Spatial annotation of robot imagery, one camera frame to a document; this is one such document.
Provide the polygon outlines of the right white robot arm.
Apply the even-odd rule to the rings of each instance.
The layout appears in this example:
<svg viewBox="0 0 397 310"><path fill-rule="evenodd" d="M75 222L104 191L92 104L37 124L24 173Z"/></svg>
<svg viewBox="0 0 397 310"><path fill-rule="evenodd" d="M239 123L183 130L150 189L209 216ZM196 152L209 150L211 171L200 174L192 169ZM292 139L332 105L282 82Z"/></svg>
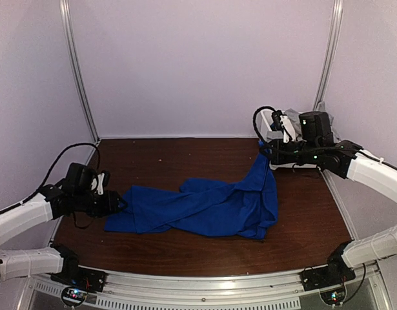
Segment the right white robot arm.
<svg viewBox="0 0 397 310"><path fill-rule="evenodd" d="M273 111L265 150L276 166L316 166L327 176L355 239L329 256L322 278L336 285L347 270L397 256L397 168L361 145L334 137L323 111Z"/></svg>

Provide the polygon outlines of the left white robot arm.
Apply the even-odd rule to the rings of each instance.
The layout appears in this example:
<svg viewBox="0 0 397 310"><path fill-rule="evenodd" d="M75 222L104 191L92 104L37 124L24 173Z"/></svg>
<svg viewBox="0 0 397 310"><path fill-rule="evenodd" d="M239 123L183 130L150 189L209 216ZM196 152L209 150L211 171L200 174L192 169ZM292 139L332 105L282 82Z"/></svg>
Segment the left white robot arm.
<svg viewBox="0 0 397 310"><path fill-rule="evenodd" d="M47 185L37 190L27 201L21 201L0 211L0 283L35 274L59 274L71 287L84 282L84 272L79 268L77 254L58 245L42 249L9 250L1 246L27 230L56 220L62 216L75 216L82 212L91 218L117 214L128 203L116 191L101 194L85 190L71 194Z"/></svg>

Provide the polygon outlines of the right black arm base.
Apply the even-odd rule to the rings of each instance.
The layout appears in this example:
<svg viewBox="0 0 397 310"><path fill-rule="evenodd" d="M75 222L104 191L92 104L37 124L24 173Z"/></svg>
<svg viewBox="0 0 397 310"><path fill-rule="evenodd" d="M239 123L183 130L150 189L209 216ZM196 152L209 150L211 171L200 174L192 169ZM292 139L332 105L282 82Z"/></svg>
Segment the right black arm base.
<svg viewBox="0 0 397 310"><path fill-rule="evenodd" d="M306 267L302 270L300 280L304 291L342 285L356 278L353 269L348 267L341 257L348 244L350 242L341 243L328 257L327 265L324 267Z"/></svg>

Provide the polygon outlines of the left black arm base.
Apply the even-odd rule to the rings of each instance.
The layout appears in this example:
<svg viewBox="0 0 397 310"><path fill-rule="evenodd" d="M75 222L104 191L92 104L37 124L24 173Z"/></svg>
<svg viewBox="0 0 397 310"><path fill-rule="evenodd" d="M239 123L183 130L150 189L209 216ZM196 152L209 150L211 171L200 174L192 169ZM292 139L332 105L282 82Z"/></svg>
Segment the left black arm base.
<svg viewBox="0 0 397 310"><path fill-rule="evenodd" d="M75 253L61 253L61 271L52 273L50 279L60 284L73 286L89 293L102 293L107 274L104 271L81 267Z"/></svg>

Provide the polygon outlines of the blue t-shirt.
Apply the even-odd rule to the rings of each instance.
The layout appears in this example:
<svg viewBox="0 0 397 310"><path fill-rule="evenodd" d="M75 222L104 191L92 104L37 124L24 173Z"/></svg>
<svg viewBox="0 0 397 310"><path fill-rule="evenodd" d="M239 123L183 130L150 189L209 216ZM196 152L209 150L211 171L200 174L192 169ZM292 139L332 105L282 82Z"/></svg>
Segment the blue t-shirt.
<svg viewBox="0 0 397 310"><path fill-rule="evenodd" d="M104 230L147 234L179 229L207 237L262 240L278 221L277 195L269 160L258 154L236 183L189 178L176 192L133 185L123 195L127 208L109 216Z"/></svg>

